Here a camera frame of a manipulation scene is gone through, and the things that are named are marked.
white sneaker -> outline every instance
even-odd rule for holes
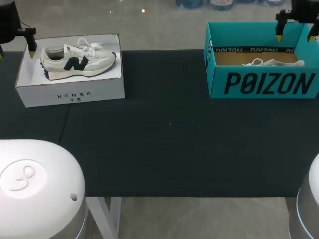
[[[252,63],[242,64],[243,66],[304,66],[305,62],[303,60],[299,60],[295,63],[285,63],[276,61],[275,59],[271,59],[269,61],[264,62],[260,58],[256,58]]]
[[[107,71],[115,59],[115,52],[104,50],[99,43],[89,44],[84,38],[78,40],[78,47],[64,45],[58,50],[43,48],[41,53],[41,65],[49,80],[77,75],[96,76]]]

table leg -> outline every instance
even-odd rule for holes
[[[119,239],[122,198],[111,198],[110,210],[104,198],[86,198],[86,202],[103,239]]]

shoelace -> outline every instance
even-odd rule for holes
[[[252,63],[248,63],[248,64],[242,64],[243,66],[256,66],[255,61],[258,60],[261,63],[264,63],[264,61],[260,58],[256,58],[255,60],[252,61]]]
[[[80,42],[84,41],[87,46],[81,46]],[[79,38],[78,40],[78,47],[82,49],[83,55],[88,54],[88,56],[95,57],[95,50],[103,50],[103,47],[99,43],[91,43],[89,44],[87,40],[85,40],[83,37]]]

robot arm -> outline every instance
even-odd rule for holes
[[[28,44],[30,57],[33,58],[37,47],[34,39],[35,34],[35,28],[22,29],[14,1],[6,5],[0,5],[0,44],[11,42],[16,36],[24,36]],[[3,50],[0,45],[0,59],[2,58]]]
[[[299,23],[313,23],[308,34],[308,42],[319,35],[319,1],[318,0],[292,0],[291,10],[281,10],[276,14],[276,36],[281,41],[287,20],[295,20]]]

gray floor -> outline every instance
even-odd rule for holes
[[[16,4],[21,21],[37,28],[37,38],[117,33],[122,50],[201,49],[208,21],[270,21],[280,9],[291,8],[290,0],[280,7],[236,4],[229,11],[207,5],[177,8],[175,0],[16,0]],[[21,45],[23,49],[23,40],[15,40],[4,49]]]
[[[285,198],[123,198],[120,239],[289,239]],[[90,217],[86,239],[101,239]]]

